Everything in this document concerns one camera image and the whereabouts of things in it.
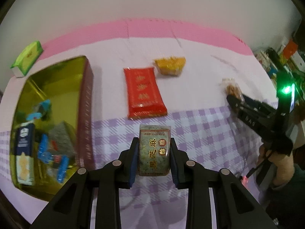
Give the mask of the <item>person's right hand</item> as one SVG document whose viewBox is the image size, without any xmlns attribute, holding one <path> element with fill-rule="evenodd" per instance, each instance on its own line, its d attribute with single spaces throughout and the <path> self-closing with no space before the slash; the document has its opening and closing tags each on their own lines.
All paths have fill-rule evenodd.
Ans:
<svg viewBox="0 0 305 229">
<path fill-rule="evenodd" d="M 281 186 L 287 184 L 295 173 L 293 154 L 282 155 L 276 152 L 272 153 L 271 150 L 265 149 L 265 144 L 262 144 L 259 148 L 258 162 L 259 165 L 264 159 L 271 155 L 268 160 L 277 167 L 277 172 L 273 178 L 273 184 L 275 186 Z"/>
</svg>

